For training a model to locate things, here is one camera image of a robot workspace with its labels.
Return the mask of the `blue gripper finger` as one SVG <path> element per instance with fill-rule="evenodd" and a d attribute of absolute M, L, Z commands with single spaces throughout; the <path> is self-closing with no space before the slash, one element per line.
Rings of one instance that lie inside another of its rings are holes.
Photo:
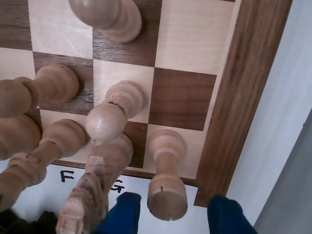
<path fill-rule="evenodd" d="M 240 204 L 225 196 L 215 195 L 207 206 L 211 234 L 255 234 L 257 231 L 243 214 Z"/>
<path fill-rule="evenodd" d="M 117 203 L 101 221 L 95 234 L 137 234 L 140 216 L 141 196 L 124 192 L 117 197 Z"/>

